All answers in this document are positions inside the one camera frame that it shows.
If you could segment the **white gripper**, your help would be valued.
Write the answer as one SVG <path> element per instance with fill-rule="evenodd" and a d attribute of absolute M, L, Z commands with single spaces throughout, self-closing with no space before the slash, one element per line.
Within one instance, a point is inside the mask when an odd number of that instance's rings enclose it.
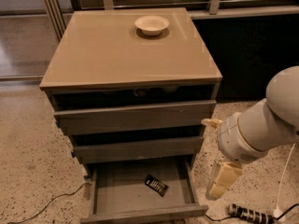
<path fill-rule="evenodd" d="M 218 130 L 218 148 L 225 158 L 230 160 L 214 161 L 206 188 L 206 197 L 209 200 L 221 198 L 228 188 L 234 184 L 242 175 L 241 164 L 250 164 L 268 154 L 267 151 L 260 151 L 252 147 L 245 140 L 238 126 L 238 118 L 240 115 L 240 112 L 236 112 L 224 122 L 220 119 L 201 120 L 203 125 Z"/>

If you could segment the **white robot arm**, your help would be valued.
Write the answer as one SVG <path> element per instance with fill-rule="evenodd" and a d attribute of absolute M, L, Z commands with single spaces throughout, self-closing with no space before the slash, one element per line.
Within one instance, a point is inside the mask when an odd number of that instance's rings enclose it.
<path fill-rule="evenodd" d="M 226 120 L 203 119 L 217 131 L 224 155 L 212 169 L 206 196 L 219 199 L 242 174 L 242 166 L 267 155 L 274 147 L 299 142 L 299 66 L 289 67 L 269 81 L 265 98 Z"/>

